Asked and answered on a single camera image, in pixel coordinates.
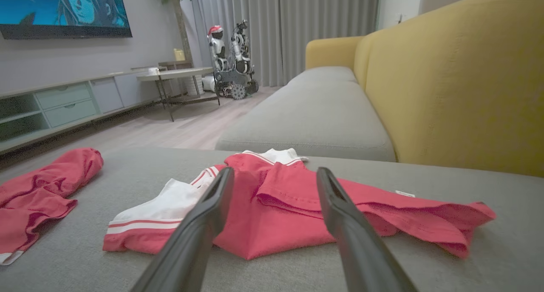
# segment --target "clothing tag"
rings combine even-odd
[[[403,193],[402,191],[398,191],[398,190],[395,190],[395,192],[396,192],[397,194],[404,195],[404,196],[416,197],[416,196],[413,195],[412,193]]]

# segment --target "gray curtain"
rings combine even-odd
[[[202,60],[211,65],[206,34],[225,29],[229,46],[235,23],[249,20],[251,59],[261,85],[285,85],[304,71],[311,40],[369,34],[378,0],[194,0]]]

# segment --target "red and white clothing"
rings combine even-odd
[[[66,197],[84,186],[103,164],[99,151],[74,149],[48,166],[2,184],[0,265],[13,263],[37,241],[40,224],[70,213],[77,201]]]
[[[315,172],[305,167],[293,149],[272,149],[263,154],[245,151],[229,156],[225,164],[235,169],[235,188],[225,228],[214,244],[245,259],[253,259],[334,242],[321,215]],[[194,193],[197,183],[209,185],[224,167],[207,168],[193,181],[192,188],[185,184],[184,189]],[[468,256],[474,228],[496,217],[483,203],[444,203],[389,193],[348,180],[339,181],[380,235],[406,232],[462,258]],[[182,218],[176,215],[176,219],[172,216],[150,220],[148,215],[140,216],[140,212],[133,211],[124,223],[110,224],[104,250],[157,253]],[[144,223],[153,227],[134,226]],[[118,227],[130,225],[134,228],[119,232]]]

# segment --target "red hat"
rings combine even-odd
[[[210,36],[212,33],[220,33],[223,32],[223,27],[220,25],[214,25],[210,27],[210,30],[208,31],[208,36]]]

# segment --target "humanoid robot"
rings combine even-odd
[[[215,25],[208,31],[210,39],[210,52],[212,53],[212,62],[216,71],[225,71],[227,69],[227,59],[225,57],[225,43],[223,42],[223,27]]]
[[[245,36],[245,29],[247,20],[236,25],[231,36],[229,57],[225,56],[223,28],[215,25],[208,31],[216,89],[219,89],[223,96],[235,100],[243,99],[259,89],[257,81],[253,79],[255,71],[251,65],[249,37]]]

